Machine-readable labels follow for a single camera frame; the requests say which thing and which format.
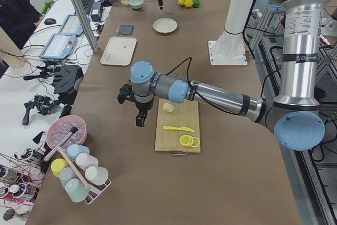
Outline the pink bowl with ice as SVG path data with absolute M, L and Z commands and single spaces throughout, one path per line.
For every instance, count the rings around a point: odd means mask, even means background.
M 87 127 L 85 121 L 76 115 L 67 115 L 54 122 L 47 131 L 46 143 L 49 148 L 56 146 L 59 141 L 66 136 L 71 128 L 76 127 L 77 131 L 62 145 L 67 149 L 72 144 L 82 145 L 87 137 Z

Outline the yellow plastic cup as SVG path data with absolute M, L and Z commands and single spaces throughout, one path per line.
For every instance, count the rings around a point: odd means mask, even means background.
M 51 170 L 52 170 L 52 174 L 59 178 L 60 177 L 60 173 L 64 168 L 69 167 L 67 161 L 65 159 L 62 158 L 58 158 L 55 159 L 52 163 L 51 163 Z

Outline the lemon slices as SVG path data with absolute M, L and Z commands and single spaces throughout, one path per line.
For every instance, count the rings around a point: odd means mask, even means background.
M 191 135 L 182 135 L 179 138 L 179 143 L 182 146 L 191 148 L 197 148 L 200 146 L 200 140 L 197 137 Z

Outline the white cup rack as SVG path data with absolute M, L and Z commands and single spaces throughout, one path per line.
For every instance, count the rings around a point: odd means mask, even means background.
M 110 179 L 107 179 L 102 185 L 95 185 L 93 183 L 89 183 L 88 195 L 84 199 L 86 204 L 93 203 L 107 188 L 112 184 Z

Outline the black computer mouse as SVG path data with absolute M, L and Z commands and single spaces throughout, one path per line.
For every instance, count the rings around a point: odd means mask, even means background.
M 53 19 L 53 18 L 47 18 L 47 19 L 44 21 L 44 24 L 45 24 L 45 25 L 54 25 L 54 24 L 56 24 L 56 20 Z

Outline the green lime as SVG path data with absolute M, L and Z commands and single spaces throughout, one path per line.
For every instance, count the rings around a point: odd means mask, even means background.
M 199 0 L 194 0 L 193 7 L 198 8 L 200 6 L 201 2 Z

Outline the wooden muddler stick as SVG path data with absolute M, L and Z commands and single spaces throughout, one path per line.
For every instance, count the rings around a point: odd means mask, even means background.
M 86 179 L 82 176 L 82 174 L 79 172 L 77 167 L 73 164 L 73 162 L 70 160 L 70 158 L 67 156 L 66 152 L 62 148 L 58 148 L 57 151 L 62 155 L 62 157 L 66 160 L 68 165 L 72 168 L 74 173 L 77 175 L 78 179 L 83 183 L 84 187 L 86 189 L 90 189 L 90 184 L 86 181 Z

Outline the aluminium frame post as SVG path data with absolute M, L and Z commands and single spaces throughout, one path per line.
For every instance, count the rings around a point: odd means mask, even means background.
M 98 44 L 97 41 L 93 35 L 92 28 L 90 26 L 90 23 L 87 19 L 84 7 L 82 5 L 81 0 L 71 0 L 72 5 L 76 11 L 76 15 L 78 16 L 78 19 L 80 21 L 80 24 L 84 30 L 84 34 L 89 42 L 89 45 L 93 51 L 93 53 L 98 52 Z

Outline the blue plastic cup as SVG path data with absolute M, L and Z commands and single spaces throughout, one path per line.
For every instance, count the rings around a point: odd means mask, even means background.
M 67 148 L 67 151 L 66 151 L 67 156 L 73 161 L 81 153 L 89 154 L 90 150 L 87 146 L 79 145 L 79 144 L 72 144 Z

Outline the grey folded cloth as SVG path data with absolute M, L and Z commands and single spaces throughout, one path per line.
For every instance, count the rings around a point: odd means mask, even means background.
M 134 25 L 130 24 L 121 24 L 118 26 L 116 30 L 117 35 L 132 35 L 134 29 Z

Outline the mint plastic cup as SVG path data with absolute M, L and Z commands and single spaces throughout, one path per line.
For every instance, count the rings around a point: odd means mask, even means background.
M 66 183 L 65 191 L 70 199 L 75 203 L 85 200 L 89 193 L 89 190 L 77 178 L 72 178 Z

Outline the grey plastic cup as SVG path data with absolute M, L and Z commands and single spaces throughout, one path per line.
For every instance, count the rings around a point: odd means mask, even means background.
M 65 167 L 59 174 L 59 179 L 63 188 L 65 188 L 68 181 L 73 178 L 77 178 L 77 176 L 71 167 Z

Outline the white pedestal column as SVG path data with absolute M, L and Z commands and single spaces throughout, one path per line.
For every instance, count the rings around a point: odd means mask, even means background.
M 231 0 L 223 34 L 209 41 L 211 65 L 247 65 L 243 32 L 252 4 L 253 0 Z

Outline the cream rectangular tray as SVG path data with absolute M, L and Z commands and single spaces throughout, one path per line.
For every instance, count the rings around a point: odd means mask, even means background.
M 102 65 L 128 66 L 131 63 L 137 39 L 134 37 L 113 36 L 108 40 L 102 54 Z

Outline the cream round plate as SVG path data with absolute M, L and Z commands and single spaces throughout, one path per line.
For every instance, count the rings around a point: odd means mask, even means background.
M 170 18 L 160 18 L 153 23 L 153 28 L 160 34 L 169 34 L 177 29 L 177 22 Z

